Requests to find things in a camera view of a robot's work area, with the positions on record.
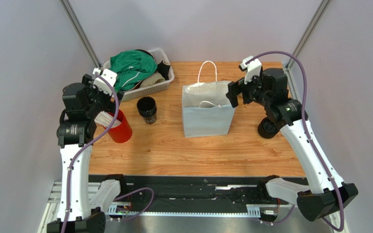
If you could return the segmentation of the white paper bag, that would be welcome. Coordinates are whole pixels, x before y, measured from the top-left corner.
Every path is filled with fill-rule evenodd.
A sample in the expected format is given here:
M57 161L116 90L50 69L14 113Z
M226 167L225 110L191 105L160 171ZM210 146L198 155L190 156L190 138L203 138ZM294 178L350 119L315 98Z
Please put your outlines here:
M200 81L205 64L214 66L213 82ZM182 87L182 125L186 138L228 134L235 113L235 108L226 97L228 84L228 81L218 80L215 63L205 61L196 83Z

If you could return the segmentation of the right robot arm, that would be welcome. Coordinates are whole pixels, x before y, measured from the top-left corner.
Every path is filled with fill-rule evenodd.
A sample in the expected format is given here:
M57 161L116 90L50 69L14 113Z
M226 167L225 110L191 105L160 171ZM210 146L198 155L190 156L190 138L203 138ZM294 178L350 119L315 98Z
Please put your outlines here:
M266 117L258 125L258 133L266 139L282 134L294 150L307 178L307 185L292 183L271 175L258 182L258 198L263 202L281 199L297 206L309 221L341 212L358 194L355 184L346 183L325 157L302 104L289 96L288 78L279 68L262 70L246 82L240 79L228 84L226 93L233 107L258 103Z

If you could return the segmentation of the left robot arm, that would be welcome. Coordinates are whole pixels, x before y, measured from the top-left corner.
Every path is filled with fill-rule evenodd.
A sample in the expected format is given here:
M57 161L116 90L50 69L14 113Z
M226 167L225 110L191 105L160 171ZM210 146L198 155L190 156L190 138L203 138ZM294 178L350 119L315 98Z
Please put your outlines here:
M56 131L62 158L61 199L56 220L47 224L48 233L102 233L106 214L120 193L120 180L101 182L93 197L89 197L89 162L93 144L113 126L123 97L114 84L117 75L99 72L84 75L80 83L63 88L62 111ZM94 137L95 118L101 112L114 112L112 122Z

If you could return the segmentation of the black cup stack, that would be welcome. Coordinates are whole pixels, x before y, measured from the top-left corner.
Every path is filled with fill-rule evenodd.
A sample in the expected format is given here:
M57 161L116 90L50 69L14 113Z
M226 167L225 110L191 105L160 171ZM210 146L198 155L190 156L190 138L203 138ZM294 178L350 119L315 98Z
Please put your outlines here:
M137 110L140 116L148 124L156 122L157 106L156 102L152 97L142 97L137 101Z

